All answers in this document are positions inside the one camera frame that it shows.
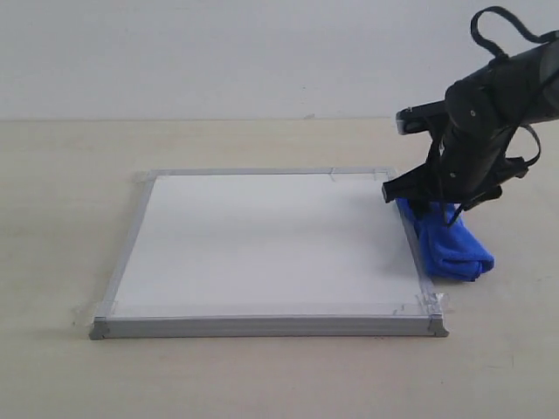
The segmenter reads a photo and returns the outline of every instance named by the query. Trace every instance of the blue cloth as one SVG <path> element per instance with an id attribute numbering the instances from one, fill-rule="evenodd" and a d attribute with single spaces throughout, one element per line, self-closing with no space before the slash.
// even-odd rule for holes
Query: blue cloth
<path id="1" fill-rule="evenodd" d="M 431 211 L 420 218 L 414 215 L 407 200 L 398 199 L 397 204 L 413 223 L 427 275 L 474 282 L 493 269 L 493 255 L 467 229 L 461 217 L 449 228 L 439 203 L 432 203 Z M 447 204 L 444 208 L 449 222 L 455 206 Z"/>

